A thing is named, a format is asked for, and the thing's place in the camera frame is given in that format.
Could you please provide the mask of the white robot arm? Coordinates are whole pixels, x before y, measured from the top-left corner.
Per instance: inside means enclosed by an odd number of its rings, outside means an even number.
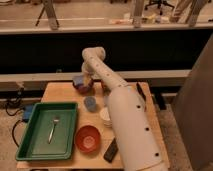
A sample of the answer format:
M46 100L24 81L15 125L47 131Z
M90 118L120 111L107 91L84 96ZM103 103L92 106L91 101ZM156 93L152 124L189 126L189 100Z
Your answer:
M97 74L110 89L107 107L124 170L168 171L145 112L145 100L103 62L103 47L85 48L82 57L82 71Z

